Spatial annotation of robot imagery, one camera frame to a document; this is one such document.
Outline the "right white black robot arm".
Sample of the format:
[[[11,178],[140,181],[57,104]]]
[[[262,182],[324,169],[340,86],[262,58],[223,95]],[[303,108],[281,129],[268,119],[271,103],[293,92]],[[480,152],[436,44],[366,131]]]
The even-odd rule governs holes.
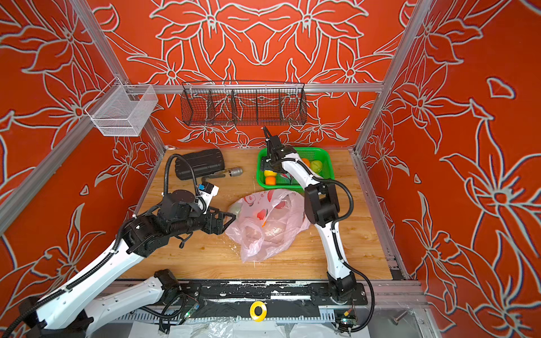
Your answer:
[[[268,128],[263,127],[262,130],[267,151],[263,167],[289,174],[304,190],[304,213],[315,225],[323,243],[331,299],[338,304],[352,302],[357,290],[356,276],[361,277],[369,288],[370,308],[363,322],[357,324],[347,314],[338,319],[335,329],[350,335],[367,328],[375,312],[374,288],[365,274],[348,263],[340,236],[340,222],[348,219],[354,210],[351,192],[343,183],[315,173],[293,147],[283,144],[279,136],[272,135]]]

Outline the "pink plastic bag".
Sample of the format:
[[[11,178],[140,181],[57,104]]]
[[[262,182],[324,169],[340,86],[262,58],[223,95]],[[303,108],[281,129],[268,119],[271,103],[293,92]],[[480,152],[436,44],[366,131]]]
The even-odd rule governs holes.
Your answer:
[[[262,262],[289,249],[311,223],[304,212],[304,196],[292,190],[255,192],[234,204],[236,216],[226,235],[240,245],[242,262]]]

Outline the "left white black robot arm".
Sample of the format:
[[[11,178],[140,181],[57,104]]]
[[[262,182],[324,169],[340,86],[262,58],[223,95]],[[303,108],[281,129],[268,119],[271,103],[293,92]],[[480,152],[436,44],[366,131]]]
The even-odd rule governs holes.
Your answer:
[[[163,198],[148,211],[127,219],[111,245],[89,265],[49,294],[26,299],[20,315],[3,332],[10,337],[22,324],[29,327],[29,337],[88,337],[93,332],[126,313],[159,301],[172,301],[181,293],[170,270],[113,296],[98,300],[98,295],[125,271],[166,246],[170,238],[186,243],[194,232],[221,235],[235,221],[235,214],[211,206],[219,188],[199,184],[192,165],[187,166],[194,189],[169,190],[171,155],[163,177]]]

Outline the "yellow green pear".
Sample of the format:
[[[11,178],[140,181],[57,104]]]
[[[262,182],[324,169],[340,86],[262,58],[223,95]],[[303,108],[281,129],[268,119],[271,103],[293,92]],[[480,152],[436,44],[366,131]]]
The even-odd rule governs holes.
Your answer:
[[[316,173],[319,174],[323,170],[323,162],[320,160],[313,160],[310,162],[310,169]]]

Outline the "yellow lemon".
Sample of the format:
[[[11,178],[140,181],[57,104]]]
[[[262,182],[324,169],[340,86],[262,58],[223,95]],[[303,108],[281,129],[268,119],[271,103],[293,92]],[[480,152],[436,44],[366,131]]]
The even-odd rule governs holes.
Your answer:
[[[276,177],[277,176],[277,173],[273,172],[272,170],[265,170],[263,172],[263,174],[264,174],[265,177]]]

